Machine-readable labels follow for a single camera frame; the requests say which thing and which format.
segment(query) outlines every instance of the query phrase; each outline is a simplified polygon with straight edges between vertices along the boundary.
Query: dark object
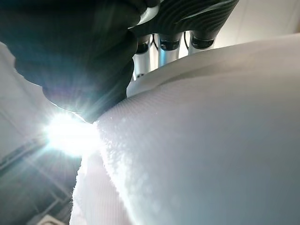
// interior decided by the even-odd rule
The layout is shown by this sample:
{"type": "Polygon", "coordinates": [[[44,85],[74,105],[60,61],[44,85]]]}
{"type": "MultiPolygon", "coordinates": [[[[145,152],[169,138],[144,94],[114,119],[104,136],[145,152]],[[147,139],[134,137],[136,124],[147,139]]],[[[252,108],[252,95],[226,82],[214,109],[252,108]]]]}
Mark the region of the dark object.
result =
{"type": "Polygon", "coordinates": [[[196,30],[200,40],[213,40],[238,0],[164,0],[154,19],[128,31],[159,2],[2,0],[0,41],[16,57],[17,71],[51,102],[93,122],[126,98],[136,38],[196,30]]]}

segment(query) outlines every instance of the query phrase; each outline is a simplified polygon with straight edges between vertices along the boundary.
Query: light source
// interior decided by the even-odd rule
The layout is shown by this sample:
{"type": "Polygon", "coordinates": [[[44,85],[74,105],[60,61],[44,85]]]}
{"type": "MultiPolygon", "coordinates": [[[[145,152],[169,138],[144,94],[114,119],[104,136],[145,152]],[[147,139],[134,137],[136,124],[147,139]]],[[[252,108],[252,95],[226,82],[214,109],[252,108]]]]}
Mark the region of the light source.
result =
{"type": "Polygon", "coordinates": [[[96,126],[64,114],[56,116],[46,131],[52,147],[73,156],[89,153],[99,143],[96,126]]]}

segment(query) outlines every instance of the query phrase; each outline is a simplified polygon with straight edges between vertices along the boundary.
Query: black rubber part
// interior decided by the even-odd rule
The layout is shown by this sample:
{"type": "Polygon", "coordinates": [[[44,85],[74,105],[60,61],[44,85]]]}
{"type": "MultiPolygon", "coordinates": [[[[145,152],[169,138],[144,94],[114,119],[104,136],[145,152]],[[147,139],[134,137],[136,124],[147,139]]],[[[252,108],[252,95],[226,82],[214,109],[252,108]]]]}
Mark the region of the black rubber part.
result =
{"type": "Polygon", "coordinates": [[[186,30],[196,30],[203,40],[213,40],[226,22],[239,0],[164,0],[158,15],[147,23],[131,30],[137,37],[159,33],[174,35],[186,30]],[[217,9],[195,15],[218,3],[217,9]]]}

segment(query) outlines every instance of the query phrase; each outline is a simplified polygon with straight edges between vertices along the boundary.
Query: white fabric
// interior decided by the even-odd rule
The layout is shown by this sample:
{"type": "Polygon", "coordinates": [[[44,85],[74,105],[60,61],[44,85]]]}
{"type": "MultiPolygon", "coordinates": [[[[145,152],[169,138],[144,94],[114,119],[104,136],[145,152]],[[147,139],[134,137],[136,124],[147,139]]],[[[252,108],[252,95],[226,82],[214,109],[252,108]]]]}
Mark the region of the white fabric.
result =
{"type": "Polygon", "coordinates": [[[128,224],[119,195],[132,225],[300,224],[299,61],[292,35],[131,84],[139,94],[97,122],[103,145],[82,160],[70,224],[128,224]]]}

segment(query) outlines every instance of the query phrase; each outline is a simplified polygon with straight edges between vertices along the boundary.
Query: dark glove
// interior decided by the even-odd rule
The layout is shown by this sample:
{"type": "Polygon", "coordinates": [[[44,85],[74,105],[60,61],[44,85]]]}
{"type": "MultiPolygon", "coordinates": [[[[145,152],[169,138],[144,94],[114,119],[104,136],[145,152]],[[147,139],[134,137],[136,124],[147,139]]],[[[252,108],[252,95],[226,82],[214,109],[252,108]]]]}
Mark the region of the dark glove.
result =
{"type": "Polygon", "coordinates": [[[159,0],[1,0],[0,41],[15,68],[89,122],[126,98],[137,49],[128,27],[159,0]]]}

